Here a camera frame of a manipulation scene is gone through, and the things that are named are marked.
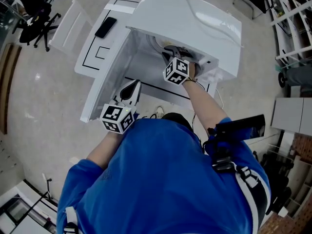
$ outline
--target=hand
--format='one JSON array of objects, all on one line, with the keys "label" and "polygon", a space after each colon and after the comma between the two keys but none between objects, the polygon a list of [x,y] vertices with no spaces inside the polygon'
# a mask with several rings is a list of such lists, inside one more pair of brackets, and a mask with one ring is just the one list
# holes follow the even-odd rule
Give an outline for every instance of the hand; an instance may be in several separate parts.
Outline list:
[{"label": "hand", "polygon": [[195,70],[195,63],[190,62],[189,70],[190,70],[190,78],[194,80],[195,79],[195,72],[196,72],[196,70]]}]

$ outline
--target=smartphone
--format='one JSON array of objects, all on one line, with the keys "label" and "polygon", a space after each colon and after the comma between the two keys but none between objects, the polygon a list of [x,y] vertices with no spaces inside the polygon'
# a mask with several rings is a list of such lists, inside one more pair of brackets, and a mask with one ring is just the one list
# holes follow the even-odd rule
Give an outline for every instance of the smartphone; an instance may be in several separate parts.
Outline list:
[{"label": "smartphone", "polygon": [[104,23],[102,23],[100,28],[97,30],[97,32],[95,33],[95,36],[99,38],[104,38],[116,22],[117,22],[116,18],[108,17],[104,21]]}]

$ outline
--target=blue t-shirt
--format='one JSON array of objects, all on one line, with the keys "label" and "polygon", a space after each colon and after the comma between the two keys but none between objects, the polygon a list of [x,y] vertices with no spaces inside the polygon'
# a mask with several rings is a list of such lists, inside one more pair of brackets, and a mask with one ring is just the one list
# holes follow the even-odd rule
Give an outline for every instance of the blue t-shirt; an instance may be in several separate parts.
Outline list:
[{"label": "blue t-shirt", "polygon": [[[268,178],[244,142],[233,161]],[[57,229],[73,206],[84,234],[251,234],[252,215],[234,174],[219,174],[198,138],[166,119],[141,119],[103,171],[81,160],[67,175]]]}]

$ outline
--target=white table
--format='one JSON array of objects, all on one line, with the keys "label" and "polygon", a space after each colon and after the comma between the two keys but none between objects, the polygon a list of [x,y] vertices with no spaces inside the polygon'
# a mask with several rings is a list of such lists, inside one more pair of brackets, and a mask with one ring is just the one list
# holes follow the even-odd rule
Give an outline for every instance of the white table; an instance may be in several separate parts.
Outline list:
[{"label": "white table", "polygon": [[[213,27],[200,23],[188,3]],[[141,80],[143,93],[192,109],[183,87],[164,81],[165,62],[148,44],[147,35],[192,51],[205,67],[205,76],[198,80],[211,96],[216,83],[210,84],[210,77],[227,80],[237,76],[240,46],[228,35],[240,43],[241,22],[215,6],[202,0],[110,0],[108,7],[91,30],[75,66],[77,73],[95,78],[82,121],[98,118],[115,90],[132,79]],[[104,39],[96,38],[95,32],[108,16],[117,19],[116,25]]]}]

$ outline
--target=person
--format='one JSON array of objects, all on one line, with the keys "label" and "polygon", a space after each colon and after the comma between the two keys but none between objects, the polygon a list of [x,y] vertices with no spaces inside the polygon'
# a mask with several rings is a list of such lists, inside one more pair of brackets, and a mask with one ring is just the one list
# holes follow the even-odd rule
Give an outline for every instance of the person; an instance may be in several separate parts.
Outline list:
[{"label": "person", "polygon": [[[190,77],[195,66],[190,64]],[[205,129],[231,121],[190,80],[183,83]],[[156,114],[163,114],[158,108]],[[233,161],[268,178],[244,142],[231,144]],[[109,132],[68,172],[58,205],[57,231],[74,207],[84,234],[251,234],[250,207],[234,174],[215,172],[181,115],[137,120],[123,136]]]}]

